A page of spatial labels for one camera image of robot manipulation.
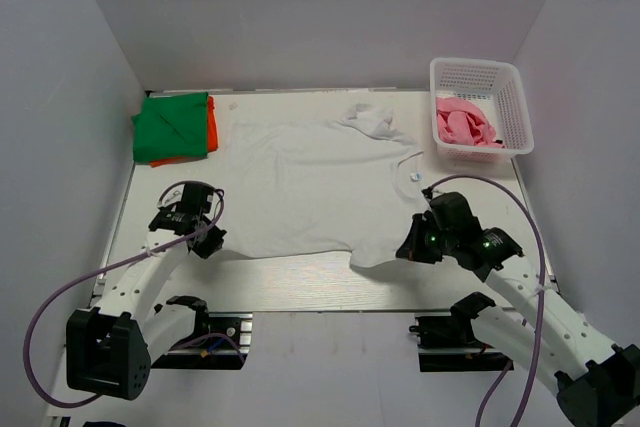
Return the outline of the white t shirt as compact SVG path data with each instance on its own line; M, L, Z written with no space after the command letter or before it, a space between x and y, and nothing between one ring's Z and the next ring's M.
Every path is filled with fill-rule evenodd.
M394 259L425 202L423 150L390 107L339 119L235 122L220 185L224 249L249 258L348 252L354 266Z

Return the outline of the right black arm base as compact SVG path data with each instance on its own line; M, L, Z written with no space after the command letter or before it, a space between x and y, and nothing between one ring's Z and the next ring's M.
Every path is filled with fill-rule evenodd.
M500 372L509 359L486 343L465 340L451 314L417 315L409 327L421 373Z

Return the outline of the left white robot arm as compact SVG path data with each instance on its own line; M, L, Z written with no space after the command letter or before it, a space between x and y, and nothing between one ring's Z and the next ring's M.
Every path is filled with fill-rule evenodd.
M141 259L130 262L91 309L67 321L69 388L134 400L155 361L204 335L204 300L182 295L161 302L158 296L188 256L207 259L221 249L225 232L216 223L223 208L223 190L195 181L183 183L177 200L159 203Z

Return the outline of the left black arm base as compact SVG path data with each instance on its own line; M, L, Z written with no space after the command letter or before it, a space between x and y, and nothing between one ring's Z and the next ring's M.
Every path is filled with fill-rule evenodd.
M174 343L152 369L237 371L251 345L251 313L209 313L189 337Z

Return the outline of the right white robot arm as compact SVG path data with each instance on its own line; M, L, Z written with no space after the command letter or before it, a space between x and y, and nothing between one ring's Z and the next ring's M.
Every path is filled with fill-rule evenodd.
M621 347L547 288L522 247L500 228L483 228L466 198L424 192L400 259L436 264L452 258L523 318L513 320L474 292L441 320L417 319L410 332L424 349L486 345L527 368L574 426L612 426L639 405L639 349Z

